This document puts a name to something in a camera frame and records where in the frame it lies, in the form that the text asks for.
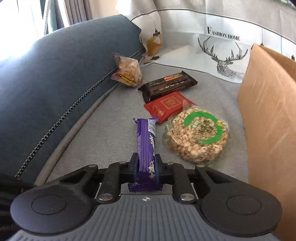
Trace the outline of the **round puffed grain snack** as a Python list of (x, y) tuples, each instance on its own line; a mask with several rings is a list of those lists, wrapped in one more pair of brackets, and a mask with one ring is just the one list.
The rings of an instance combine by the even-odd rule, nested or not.
[(221, 154), (229, 138), (226, 121), (196, 105), (187, 105), (166, 124), (164, 142), (183, 160), (209, 165)]

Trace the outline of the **purple chocolate bar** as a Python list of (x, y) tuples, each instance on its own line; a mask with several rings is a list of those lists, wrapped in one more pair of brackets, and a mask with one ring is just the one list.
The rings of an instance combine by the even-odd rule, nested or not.
[(128, 184), (130, 192), (161, 191), (159, 164), (156, 160), (157, 118), (134, 118), (137, 124), (137, 160), (134, 181)]

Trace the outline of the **small red packet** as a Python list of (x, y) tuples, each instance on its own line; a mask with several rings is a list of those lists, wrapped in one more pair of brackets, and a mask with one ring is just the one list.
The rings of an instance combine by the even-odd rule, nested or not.
[(176, 91), (144, 104), (144, 108), (153, 118), (158, 119), (158, 123), (163, 123), (189, 105), (196, 104)]

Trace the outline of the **dark chocolate biscuit pack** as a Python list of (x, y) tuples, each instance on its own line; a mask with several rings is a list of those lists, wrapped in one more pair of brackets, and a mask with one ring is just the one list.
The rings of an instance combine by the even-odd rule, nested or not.
[(181, 71), (179, 73), (148, 82), (139, 87), (138, 90), (142, 92), (142, 97), (144, 98), (145, 103), (149, 103), (175, 91), (187, 89), (197, 84), (198, 82), (195, 78), (188, 73)]

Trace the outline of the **clear bag of crackers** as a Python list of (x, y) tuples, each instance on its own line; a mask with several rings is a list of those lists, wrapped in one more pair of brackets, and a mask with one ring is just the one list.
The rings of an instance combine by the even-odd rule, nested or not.
[(118, 70), (111, 79), (129, 87), (138, 87), (143, 83), (142, 71), (137, 59), (125, 57), (118, 53), (113, 54)]

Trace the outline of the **blue sofa cushion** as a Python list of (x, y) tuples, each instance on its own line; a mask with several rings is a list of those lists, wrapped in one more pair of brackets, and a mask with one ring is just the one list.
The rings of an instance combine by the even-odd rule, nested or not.
[(114, 85), (114, 53), (139, 59), (140, 28), (122, 15), (81, 22), (1, 62), (1, 173), (33, 183), (62, 139)]

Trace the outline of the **brown cardboard box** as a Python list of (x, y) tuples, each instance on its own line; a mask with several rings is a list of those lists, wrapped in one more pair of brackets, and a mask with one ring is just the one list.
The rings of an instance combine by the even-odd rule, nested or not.
[(249, 183), (282, 205), (276, 228), (295, 240), (295, 61), (253, 45), (238, 102), (245, 126)]

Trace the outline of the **grey printed sofa cover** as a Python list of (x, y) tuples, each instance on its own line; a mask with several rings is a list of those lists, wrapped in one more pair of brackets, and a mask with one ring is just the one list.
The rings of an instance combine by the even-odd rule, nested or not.
[[(240, 83), (217, 73), (199, 39), (224, 59), (263, 44), (285, 56), (295, 54), (295, 7), (288, 1), (117, 1), (115, 11), (128, 17), (148, 37), (157, 26), (164, 37), (159, 60), (142, 68), (145, 81), (185, 70), (198, 81), (183, 91), (198, 106), (229, 123), (230, 137), (213, 167), (248, 181), (248, 154), (237, 100)], [(87, 164), (107, 167), (128, 161), (137, 149), (133, 118), (147, 118), (142, 94), (117, 84), (82, 116), (63, 138), (37, 177), (40, 185)]]

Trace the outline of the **grey curtain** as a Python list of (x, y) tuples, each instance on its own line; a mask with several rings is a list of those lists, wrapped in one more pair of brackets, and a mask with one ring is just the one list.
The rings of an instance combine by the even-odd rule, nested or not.
[(40, 1), (44, 23), (44, 34), (58, 29), (92, 20), (89, 1)]

